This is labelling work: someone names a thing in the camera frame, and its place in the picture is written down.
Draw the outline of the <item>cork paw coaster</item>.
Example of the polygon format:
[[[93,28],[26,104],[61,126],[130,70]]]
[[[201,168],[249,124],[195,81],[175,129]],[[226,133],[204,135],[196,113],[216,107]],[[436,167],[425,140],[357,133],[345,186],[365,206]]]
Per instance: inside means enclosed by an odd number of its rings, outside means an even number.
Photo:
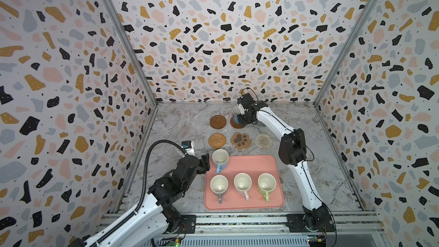
[[[230,142],[238,150],[248,149],[252,144],[252,140],[250,139],[248,134],[241,134],[238,132],[234,133],[234,135],[230,139]]]

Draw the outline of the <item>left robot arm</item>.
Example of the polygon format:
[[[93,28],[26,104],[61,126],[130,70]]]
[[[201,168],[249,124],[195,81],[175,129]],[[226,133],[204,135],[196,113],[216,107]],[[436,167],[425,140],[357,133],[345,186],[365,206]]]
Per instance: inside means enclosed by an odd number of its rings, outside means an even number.
[[[173,203],[183,198],[196,175],[210,170],[209,154],[201,158],[187,155],[177,167],[141,194],[135,206],[104,230],[90,238],[75,239],[71,247],[134,247],[165,232],[174,232],[181,223],[181,214]]]

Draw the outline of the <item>multicolour woven coaster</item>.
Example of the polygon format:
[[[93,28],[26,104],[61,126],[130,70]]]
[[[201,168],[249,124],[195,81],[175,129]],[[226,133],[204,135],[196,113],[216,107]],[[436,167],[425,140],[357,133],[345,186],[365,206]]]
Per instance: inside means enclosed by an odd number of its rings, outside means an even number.
[[[255,145],[260,149],[269,149],[273,144],[272,138],[267,134],[259,134],[254,139]]]

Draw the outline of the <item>brown wooden coaster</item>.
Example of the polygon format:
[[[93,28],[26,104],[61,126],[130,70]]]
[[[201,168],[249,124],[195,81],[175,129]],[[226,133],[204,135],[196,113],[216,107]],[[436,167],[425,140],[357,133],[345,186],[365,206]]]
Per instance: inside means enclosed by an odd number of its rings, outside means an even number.
[[[232,126],[233,128],[235,128],[235,129],[242,129],[242,128],[244,128],[244,126],[235,123],[234,118],[231,118],[231,119],[230,119],[230,124],[231,124],[231,126]]]
[[[214,115],[209,122],[214,129],[222,129],[227,124],[227,120],[223,115]]]

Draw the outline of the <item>woven rattan coaster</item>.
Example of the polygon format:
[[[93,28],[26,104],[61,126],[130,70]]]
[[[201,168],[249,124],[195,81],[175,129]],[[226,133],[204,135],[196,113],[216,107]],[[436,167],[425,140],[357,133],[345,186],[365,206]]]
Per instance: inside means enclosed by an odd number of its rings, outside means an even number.
[[[208,144],[215,149],[221,149],[226,145],[226,137],[221,133],[214,133],[208,139]]]

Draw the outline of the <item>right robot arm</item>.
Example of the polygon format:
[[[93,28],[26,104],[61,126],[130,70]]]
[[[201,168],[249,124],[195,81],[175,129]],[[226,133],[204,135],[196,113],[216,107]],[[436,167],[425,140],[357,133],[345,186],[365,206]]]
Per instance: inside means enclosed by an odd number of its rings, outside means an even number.
[[[319,231],[326,222],[332,220],[332,214],[311,178],[304,131],[288,125],[266,102],[255,101],[249,94],[240,97],[237,106],[240,111],[237,115],[240,125],[261,122],[279,139],[279,158],[293,173],[301,193],[304,227],[311,232]]]

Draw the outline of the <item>light blue patterned mug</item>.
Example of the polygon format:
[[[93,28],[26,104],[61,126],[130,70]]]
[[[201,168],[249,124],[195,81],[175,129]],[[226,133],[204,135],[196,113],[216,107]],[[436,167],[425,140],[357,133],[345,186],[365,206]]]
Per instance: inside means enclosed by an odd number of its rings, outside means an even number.
[[[241,114],[241,112],[240,112],[240,108],[239,108],[238,106],[235,106],[235,107],[233,108],[233,110],[232,110],[232,113],[233,113],[233,121],[234,121],[234,123],[235,123],[236,125],[240,126],[241,124],[240,124],[240,122],[239,122],[239,120],[238,120],[238,115]]]

